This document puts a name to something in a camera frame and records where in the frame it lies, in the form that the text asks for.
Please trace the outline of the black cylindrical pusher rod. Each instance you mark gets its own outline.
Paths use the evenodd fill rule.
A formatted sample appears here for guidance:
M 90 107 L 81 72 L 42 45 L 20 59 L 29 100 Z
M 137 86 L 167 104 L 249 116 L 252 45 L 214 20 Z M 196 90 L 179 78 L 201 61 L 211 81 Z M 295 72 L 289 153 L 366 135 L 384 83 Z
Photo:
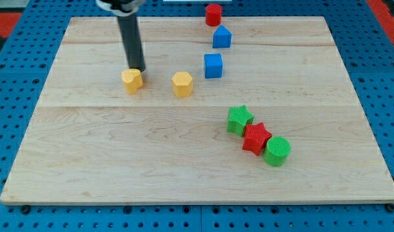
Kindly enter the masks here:
M 129 68 L 138 69 L 140 72 L 145 71 L 146 65 L 137 14 L 131 14 L 126 17 L 119 16 L 117 21 Z

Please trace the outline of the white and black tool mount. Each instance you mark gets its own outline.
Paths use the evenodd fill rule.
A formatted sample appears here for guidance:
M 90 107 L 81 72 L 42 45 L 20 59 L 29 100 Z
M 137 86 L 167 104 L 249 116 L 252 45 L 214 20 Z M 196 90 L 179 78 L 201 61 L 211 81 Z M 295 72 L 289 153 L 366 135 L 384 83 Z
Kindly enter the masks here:
M 96 5 L 116 16 L 135 14 L 146 0 L 95 0 Z

